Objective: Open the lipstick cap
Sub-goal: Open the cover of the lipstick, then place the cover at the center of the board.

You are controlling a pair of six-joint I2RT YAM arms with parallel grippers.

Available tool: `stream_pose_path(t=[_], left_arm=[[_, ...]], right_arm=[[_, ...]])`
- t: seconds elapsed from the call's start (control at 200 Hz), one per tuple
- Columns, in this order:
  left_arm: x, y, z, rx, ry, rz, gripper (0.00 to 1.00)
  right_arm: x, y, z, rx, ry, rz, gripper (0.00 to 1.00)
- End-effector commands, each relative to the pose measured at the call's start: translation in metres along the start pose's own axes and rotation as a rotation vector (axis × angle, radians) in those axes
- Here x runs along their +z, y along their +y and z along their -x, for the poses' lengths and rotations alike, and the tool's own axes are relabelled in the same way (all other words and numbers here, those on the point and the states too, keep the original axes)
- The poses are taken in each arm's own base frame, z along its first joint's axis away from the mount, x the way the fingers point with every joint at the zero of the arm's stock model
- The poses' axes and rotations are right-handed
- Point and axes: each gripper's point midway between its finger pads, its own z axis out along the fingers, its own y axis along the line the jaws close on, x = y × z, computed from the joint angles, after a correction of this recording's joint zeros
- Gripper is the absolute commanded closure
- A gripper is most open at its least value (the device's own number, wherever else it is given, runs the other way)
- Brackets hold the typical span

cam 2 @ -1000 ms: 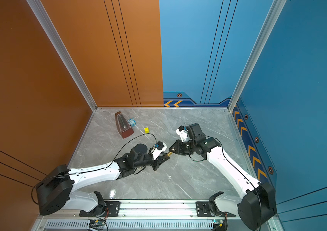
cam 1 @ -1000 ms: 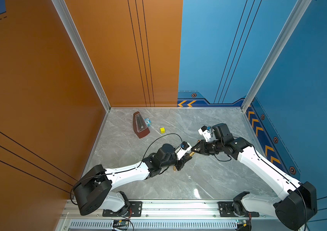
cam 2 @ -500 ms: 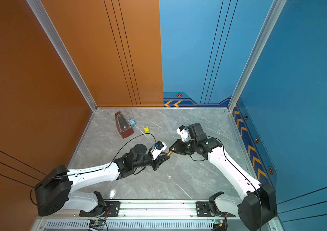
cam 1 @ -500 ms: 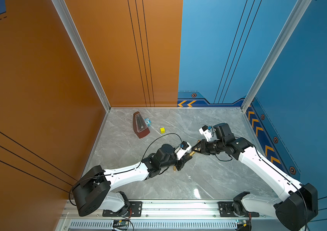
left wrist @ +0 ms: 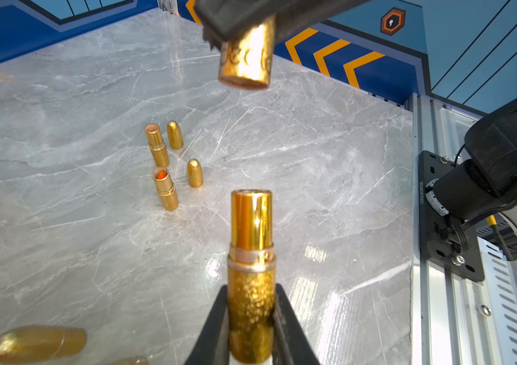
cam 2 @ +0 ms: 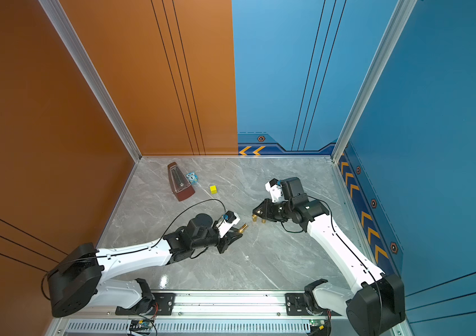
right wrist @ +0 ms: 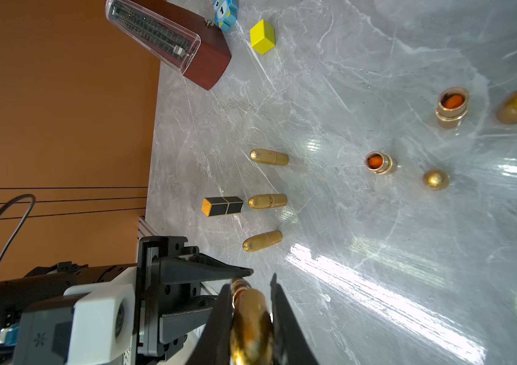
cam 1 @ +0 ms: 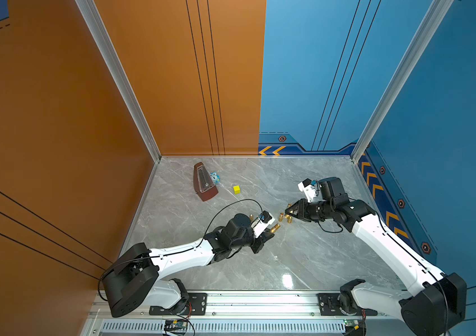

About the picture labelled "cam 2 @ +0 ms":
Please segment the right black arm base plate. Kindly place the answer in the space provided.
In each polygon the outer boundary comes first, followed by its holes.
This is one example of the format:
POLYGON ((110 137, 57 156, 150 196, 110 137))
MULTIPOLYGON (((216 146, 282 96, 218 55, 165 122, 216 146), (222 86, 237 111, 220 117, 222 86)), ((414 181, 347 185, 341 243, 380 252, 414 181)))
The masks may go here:
POLYGON ((340 316, 337 312, 321 308, 308 293, 286 293, 285 309, 287 316, 340 316))

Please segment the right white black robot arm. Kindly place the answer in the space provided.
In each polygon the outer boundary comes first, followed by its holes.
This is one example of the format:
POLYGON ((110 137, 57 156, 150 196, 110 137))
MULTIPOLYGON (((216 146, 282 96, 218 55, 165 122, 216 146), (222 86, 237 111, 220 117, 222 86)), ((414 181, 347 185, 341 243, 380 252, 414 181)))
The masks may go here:
POLYGON ((335 312, 346 317, 358 335, 380 335, 406 319, 404 284, 368 259, 336 224, 330 207, 305 193, 297 177, 272 179, 270 197, 253 209, 263 221, 292 221, 329 255, 348 287, 319 279, 304 288, 305 309, 313 315, 335 312))

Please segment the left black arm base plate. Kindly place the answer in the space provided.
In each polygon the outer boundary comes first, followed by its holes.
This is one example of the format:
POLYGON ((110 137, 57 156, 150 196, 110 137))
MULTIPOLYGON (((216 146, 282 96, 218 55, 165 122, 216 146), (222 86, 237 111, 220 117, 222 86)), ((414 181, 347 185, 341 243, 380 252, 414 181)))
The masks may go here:
POLYGON ((153 298, 142 298, 137 304, 129 309, 117 307, 115 315, 147 315, 147 316, 170 316, 174 308, 175 293, 156 293, 153 298))

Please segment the gold lipstick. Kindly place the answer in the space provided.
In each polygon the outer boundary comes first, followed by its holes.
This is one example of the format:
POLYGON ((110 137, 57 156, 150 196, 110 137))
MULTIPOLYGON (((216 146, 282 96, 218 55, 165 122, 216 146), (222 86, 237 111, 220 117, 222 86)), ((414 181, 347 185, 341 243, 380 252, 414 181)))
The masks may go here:
POLYGON ((247 224, 244 224, 240 229, 239 229, 239 234, 243 234, 244 231, 248 228, 249 226, 247 224))

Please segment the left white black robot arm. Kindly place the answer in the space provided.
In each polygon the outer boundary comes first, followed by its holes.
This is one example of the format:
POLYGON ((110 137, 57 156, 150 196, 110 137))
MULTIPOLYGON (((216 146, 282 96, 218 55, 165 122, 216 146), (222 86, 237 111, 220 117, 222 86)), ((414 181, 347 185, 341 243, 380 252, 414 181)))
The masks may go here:
POLYGON ((118 315, 138 315, 155 304, 147 280, 121 281, 123 274, 194 259, 216 247, 224 253, 242 238, 240 218, 227 211, 218 221, 198 214, 187 225, 152 242, 117 249, 78 246, 47 274, 52 315, 73 315, 86 307, 114 306, 118 315))

